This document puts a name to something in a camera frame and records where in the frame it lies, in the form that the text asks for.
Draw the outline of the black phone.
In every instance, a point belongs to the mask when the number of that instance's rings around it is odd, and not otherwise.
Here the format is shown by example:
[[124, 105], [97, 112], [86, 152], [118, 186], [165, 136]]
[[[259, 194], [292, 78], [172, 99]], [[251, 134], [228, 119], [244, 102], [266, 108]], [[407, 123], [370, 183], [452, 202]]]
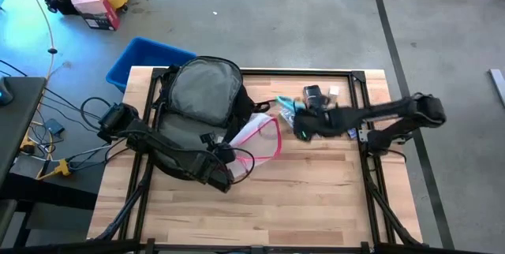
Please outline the black phone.
[[329, 98], [325, 96], [318, 85], [309, 85], [303, 88], [305, 105], [309, 109], [324, 109], [329, 103]]

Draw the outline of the teal calculator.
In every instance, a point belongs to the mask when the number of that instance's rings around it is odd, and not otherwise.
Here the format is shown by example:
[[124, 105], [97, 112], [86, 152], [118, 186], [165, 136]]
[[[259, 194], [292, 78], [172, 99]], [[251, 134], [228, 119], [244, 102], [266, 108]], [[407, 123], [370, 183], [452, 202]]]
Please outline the teal calculator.
[[281, 95], [276, 96], [275, 101], [281, 106], [280, 115], [287, 124], [293, 128], [294, 116], [298, 110], [304, 110], [306, 108], [305, 103]]

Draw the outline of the computer mouse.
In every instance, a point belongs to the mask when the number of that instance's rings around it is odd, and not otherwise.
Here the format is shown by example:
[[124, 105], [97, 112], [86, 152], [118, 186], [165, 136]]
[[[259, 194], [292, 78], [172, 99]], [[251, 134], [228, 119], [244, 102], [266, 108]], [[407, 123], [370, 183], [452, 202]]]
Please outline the computer mouse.
[[13, 93], [5, 77], [0, 77], [0, 106], [6, 106], [13, 101]]

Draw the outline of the pink cardboard box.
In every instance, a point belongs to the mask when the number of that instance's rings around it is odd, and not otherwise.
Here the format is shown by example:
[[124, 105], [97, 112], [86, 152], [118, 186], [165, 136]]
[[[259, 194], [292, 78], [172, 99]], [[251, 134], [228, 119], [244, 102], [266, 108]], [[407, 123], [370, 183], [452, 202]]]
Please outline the pink cardboard box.
[[89, 28], [117, 31], [120, 21], [107, 0], [70, 0]]

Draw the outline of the black backpack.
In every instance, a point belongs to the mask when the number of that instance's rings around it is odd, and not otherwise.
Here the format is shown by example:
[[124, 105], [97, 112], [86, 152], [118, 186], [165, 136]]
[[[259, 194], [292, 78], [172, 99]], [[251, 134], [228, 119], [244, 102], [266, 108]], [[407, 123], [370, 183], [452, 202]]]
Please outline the black backpack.
[[249, 97], [240, 68], [224, 58], [196, 57], [167, 68], [159, 80], [159, 97], [152, 104], [155, 130], [183, 148], [206, 148], [200, 141], [205, 133], [230, 145], [253, 114], [271, 107], [270, 101]]

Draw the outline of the black desk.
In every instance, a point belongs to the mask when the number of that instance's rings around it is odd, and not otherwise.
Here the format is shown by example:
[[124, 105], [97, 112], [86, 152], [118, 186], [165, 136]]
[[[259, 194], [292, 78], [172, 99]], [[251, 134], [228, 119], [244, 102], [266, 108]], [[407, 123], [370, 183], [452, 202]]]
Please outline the black desk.
[[5, 77], [13, 101], [0, 106], [0, 186], [3, 185], [46, 86], [44, 77]]

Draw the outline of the black aluminium table frame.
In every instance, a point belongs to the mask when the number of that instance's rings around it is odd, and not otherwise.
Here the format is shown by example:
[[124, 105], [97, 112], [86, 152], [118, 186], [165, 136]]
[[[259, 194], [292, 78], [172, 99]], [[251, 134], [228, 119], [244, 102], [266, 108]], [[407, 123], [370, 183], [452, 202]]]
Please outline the black aluminium table frame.
[[[299, 69], [243, 69], [244, 85], [256, 102], [277, 95], [302, 98], [302, 88], [317, 84], [327, 92], [339, 87], [339, 105], [351, 106], [391, 101], [385, 73]], [[249, 178], [222, 193], [208, 185], [180, 181], [155, 168], [146, 207], [134, 207], [122, 237], [139, 237], [137, 212], [144, 211], [140, 240], [154, 238], [168, 245], [189, 246], [302, 246], [355, 247], [373, 245], [369, 219], [376, 219], [379, 242], [388, 242], [385, 221], [377, 207], [368, 214], [358, 142], [347, 135], [315, 138], [304, 143], [295, 138], [278, 107], [268, 112], [278, 117], [282, 150], [274, 159], [255, 167]], [[147, 156], [136, 160], [124, 151], [107, 164], [88, 229], [97, 237], [125, 202], [129, 186], [144, 172]], [[410, 180], [404, 159], [390, 153], [381, 159], [382, 175], [391, 208], [410, 235], [422, 241]]]

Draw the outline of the white mesh pouch red trim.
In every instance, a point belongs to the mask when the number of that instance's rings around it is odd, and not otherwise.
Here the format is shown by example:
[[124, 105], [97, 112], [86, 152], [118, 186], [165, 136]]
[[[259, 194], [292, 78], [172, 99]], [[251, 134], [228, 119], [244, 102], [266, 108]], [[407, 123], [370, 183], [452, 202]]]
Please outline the white mesh pouch red trim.
[[268, 114], [253, 114], [231, 140], [236, 159], [227, 164], [235, 178], [245, 175], [255, 163], [259, 166], [279, 155], [282, 135], [279, 122]]

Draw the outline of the grey metal bar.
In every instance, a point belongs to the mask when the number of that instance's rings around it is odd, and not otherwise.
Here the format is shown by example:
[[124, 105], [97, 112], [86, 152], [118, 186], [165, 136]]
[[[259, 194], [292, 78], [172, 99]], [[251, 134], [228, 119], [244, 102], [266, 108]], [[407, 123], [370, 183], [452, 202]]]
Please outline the grey metal bar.
[[490, 69], [488, 73], [495, 86], [500, 102], [505, 108], [505, 78], [503, 77], [503, 74], [500, 69]]

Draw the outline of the grey power adapter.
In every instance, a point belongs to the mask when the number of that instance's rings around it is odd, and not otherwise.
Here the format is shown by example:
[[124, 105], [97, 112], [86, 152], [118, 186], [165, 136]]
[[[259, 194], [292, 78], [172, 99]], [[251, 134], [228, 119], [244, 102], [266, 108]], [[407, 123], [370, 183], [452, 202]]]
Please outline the grey power adapter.
[[44, 126], [53, 136], [60, 136], [60, 134], [65, 130], [63, 125], [54, 118], [50, 118], [45, 121]]

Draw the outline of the blue plastic bin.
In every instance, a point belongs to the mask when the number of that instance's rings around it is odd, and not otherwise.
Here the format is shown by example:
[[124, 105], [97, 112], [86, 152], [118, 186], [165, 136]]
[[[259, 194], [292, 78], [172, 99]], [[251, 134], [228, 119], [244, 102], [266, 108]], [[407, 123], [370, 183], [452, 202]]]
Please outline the blue plastic bin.
[[144, 37], [135, 37], [107, 73], [106, 82], [124, 93], [133, 66], [180, 66], [195, 57], [193, 52]]

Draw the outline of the yellow clamp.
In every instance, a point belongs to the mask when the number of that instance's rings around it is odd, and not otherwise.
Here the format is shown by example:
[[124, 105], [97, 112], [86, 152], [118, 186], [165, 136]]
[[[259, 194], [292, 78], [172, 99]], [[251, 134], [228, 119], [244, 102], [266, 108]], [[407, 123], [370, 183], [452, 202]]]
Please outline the yellow clamp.
[[43, 165], [43, 167], [39, 170], [38, 174], [36, 175], [36, 180], [41, 181], [44, 179], [47, 179], [49, 177], [57, 176], [57, 175], [62, 175], [62, 176], [69, 176], [72, 172], [69, 168], [69, 163], [67, 162], [66, 159], [60, 159], [58, 160], [57, 166], [47, 172], [47, 168], [49, 166], [49, 161], [46, 161]]

